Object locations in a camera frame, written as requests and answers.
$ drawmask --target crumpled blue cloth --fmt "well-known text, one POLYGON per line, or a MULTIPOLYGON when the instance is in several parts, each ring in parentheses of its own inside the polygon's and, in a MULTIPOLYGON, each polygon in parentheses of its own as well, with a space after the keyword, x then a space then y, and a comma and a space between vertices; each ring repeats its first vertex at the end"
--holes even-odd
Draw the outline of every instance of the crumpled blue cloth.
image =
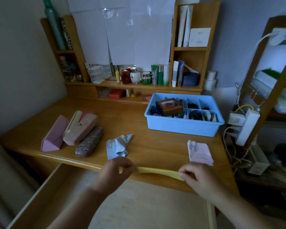
POLYGON ((106 142, 107 157, 108 160, 117 157, 125 157, 127 155, 126 146, 128 145, 133 134, 128 134, 126 136, 121 135, 113 140, 108 140, 106 142))

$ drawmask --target open drawer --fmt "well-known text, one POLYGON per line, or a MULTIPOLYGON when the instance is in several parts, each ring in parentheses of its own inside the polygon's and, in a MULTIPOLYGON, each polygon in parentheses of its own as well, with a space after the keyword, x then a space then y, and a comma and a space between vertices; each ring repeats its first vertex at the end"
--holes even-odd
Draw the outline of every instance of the open drawer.
MULTIPOLYGON (((59 164, 7 228, 42 229, 97 173, 59 164)), ((214 207, 198 195, 127 180, 95 213, 89 228, 216 228, 214 207)))

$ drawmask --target person's left hand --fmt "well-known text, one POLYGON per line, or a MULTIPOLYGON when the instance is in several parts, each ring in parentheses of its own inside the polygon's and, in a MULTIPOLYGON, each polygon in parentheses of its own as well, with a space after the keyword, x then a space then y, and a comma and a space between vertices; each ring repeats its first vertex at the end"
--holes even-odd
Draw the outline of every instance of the person's left hand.
POLYGON ((90 188, 105 196, 112 194, 133 173, 133 166, 132 161, 124 157, 108 160, 90 188))

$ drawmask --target brown box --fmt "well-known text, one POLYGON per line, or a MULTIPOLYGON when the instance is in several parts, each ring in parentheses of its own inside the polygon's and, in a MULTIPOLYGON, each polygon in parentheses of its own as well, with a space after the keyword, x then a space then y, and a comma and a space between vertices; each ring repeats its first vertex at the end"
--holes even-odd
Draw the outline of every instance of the brown box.
POLYGON ((175 114, 182 114, 183 106, 175 98, 156 101, 156 109, 160 112, 161 116, 167 117, 175 114))

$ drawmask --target folded pink cloth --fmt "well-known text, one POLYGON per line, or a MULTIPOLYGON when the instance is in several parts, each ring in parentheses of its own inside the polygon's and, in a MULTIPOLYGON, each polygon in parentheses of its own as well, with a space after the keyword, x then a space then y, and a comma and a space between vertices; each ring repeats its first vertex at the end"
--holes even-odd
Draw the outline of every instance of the folded pink cloth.
POLYGON ((187 143, 188 154, 190 162, 205 163, 213 166, 213 159, 207 144, 188 141, 187 143))

